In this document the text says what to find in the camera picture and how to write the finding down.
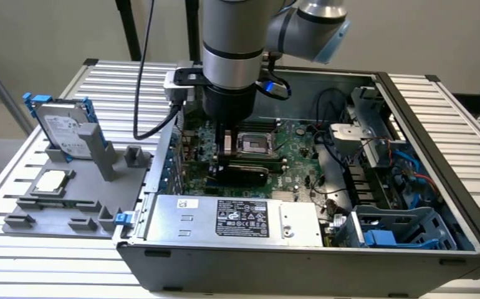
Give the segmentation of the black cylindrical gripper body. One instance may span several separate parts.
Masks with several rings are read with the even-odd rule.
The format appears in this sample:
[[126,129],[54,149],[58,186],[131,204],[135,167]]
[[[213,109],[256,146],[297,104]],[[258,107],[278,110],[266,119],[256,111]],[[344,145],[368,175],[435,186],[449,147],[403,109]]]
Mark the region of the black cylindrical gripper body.
[[240,123],[252,114],[257,97],[257,87],[230,90],[215,85],[203,88],[203,110],[219,123]]

